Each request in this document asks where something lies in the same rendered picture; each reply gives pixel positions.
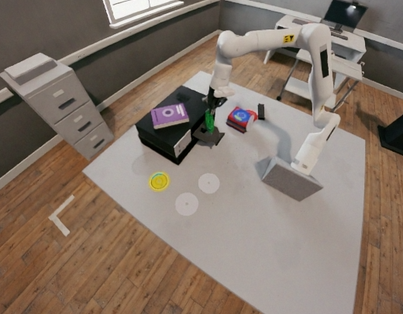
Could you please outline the yellow cd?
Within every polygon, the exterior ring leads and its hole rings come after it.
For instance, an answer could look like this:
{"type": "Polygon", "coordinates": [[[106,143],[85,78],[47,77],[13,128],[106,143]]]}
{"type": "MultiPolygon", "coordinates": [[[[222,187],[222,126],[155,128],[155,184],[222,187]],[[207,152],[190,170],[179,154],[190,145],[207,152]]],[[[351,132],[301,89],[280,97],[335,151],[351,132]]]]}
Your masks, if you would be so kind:
{"type": "Polygon", "coordinates": [[[167,173],[158,171],[150,176],[149,186],[155,192],[165,190],[170,184],[170,178],[167,173]],[[158,182],[160,180],[160,182],[158,182]]]}

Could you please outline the green-labelled cd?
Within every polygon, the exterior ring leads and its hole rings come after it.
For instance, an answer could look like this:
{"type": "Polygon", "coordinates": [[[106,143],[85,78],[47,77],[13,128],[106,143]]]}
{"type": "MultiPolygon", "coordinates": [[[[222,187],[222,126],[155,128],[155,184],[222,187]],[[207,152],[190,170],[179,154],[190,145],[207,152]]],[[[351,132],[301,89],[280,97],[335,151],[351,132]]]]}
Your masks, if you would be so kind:
{"type": "Polygon", "coordinates": [[[207,110],[207,112],[205,113],[205,123],[206,123],[206,127],[208,129],[208,131],[210,133],[213,132],[214,129],[214,119],[213,116],[210,115],[209,111],[207,110]],[[209,122],[210,121],[210,122],[209,122]]]}

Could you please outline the purple paperback book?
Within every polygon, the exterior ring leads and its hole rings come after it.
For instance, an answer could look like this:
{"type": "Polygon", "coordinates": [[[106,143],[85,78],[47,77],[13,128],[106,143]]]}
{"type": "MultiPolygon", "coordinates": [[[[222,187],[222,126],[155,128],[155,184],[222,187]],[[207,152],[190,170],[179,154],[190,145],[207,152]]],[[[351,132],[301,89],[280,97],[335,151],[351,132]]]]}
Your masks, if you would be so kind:
{"type": "Polygon", "coordinates": [[[189,122],[183,103],[151,109],[154,129],[189,122]]]}

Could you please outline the white disc with centre hole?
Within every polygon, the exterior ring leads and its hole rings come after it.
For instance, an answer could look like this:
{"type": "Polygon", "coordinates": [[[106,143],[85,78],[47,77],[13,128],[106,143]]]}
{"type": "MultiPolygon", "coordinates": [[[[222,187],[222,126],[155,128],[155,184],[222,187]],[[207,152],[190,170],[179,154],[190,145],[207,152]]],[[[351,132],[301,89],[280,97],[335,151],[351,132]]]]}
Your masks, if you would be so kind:
{"type": "Polygon", "coordinates": [[[203,174],[198,180],[198,186],[203,192],[210,194],[218,190],[219,179],[211,173],[203,174]]]}
{"type": "Polygon", "coordinates": [[[175,207],[181,215],[189,216],[196,212],[198,200],[192,193],[183,193],[177,197],[175,207]],[[188,205],[185,205],[186,202],[188,205]]]}
{"type": "Polygon", "coordinates": [[[251,126],[253,125],[253,121],[254,121],[254,115],[252,115],[252,116],[250,117],[250,119],[249,119],[249,121],[248,121],[248,123],[247,123],[247,126],[246,126],[246,131],[247,131],[247,132],[250,130],[251,126]]]}

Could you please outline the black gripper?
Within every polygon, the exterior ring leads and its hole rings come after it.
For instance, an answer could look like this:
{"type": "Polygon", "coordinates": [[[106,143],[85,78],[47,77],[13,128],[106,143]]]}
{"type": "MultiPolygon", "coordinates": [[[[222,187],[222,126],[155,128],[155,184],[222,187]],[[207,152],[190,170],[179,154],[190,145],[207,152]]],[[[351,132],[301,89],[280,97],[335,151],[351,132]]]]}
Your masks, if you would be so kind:
{"type": "Polygon", "coordinates": [[[228,101],[227,97],[216,98],[214,96],[214,92],[215,89],[211,88],[211,86],[209,85],[207,96],[205,98],[201,98],[206,107],[209,109],[210,115],[213,115],[216,108],[220,108],[225,102],[228,101]],[[207,104],[208,100],[210,101],[210,104],[207,104]]]}

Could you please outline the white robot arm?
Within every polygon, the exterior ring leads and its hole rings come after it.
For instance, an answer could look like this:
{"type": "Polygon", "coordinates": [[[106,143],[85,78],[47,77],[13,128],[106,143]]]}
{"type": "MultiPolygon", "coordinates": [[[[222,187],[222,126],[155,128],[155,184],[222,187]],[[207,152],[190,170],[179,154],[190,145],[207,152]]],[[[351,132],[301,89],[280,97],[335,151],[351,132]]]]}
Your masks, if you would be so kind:
{"type": "Polygon", "coordinates": [[[309,133],[291,164],[294,169],[309,175],[318,161],[317,157],[340,122],[339,115],[324,110],[324,104],[333,93],[331,33],[327,25],[309,23],[290,29],[257,30],[240,37],[236,37],[231,31],[223,32],[216,46],[210,86],[215,89],[215,97],[235,95],[236,91],[227,87],[233,67],[232,58],[281,47],[306,50],[312,60],[308,86],[312,99],[313,124],[324,131],[309,133]]]}

